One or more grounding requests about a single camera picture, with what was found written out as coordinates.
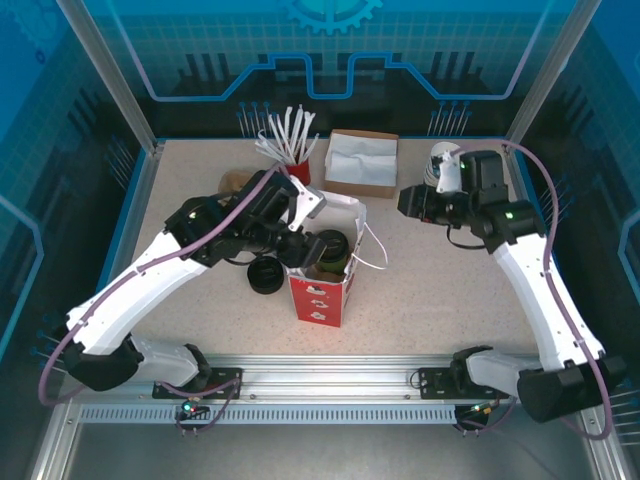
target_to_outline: tissue box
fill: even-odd
[[[307,218],[305,231],[321,232],[335,229],[345,234],[350,250],[358,255],[367,208],[357,198],[323,192],[327,205],[316,218]],[[338,281],[323,281],[309,278],[300,269],[287,268],[291,285],[291,295],[299,320],[340,327],[344,320],[344,309],[355,279],[358,262],[351,257],[345,267],[345,274]]]
[[[334,135],[348,135],[350,137],[360,137],[360,138],[372,138],[372,139],[383,139],[383,140],[395,140],[398,141],[398,135],[393,135],[391,133],[378,133],[378,132],[367,132],[364,130],[333,130],[331,132],[331,137],[329,140],[329,149],[327,151],[327,155],[325,157],[325,167],[330,164],[331,156],[333,153],[332,146],[335,145]],[[394,150],[396,154],[396,172],[397,172],[397,145]],[[362,196],[362,197],[381,197],[381,198],[393,198],[393,195],[396,191],[396,179],[393,179],[392,185],[368,185],[362,183],[349,183],[349,182],[341,182],[336,181],[335,179],[329,180],[327,178],[328,169],[325,170],[325,182],[324,189],[329,192],[339,193],[341,195],[354,195],[354,196]]]

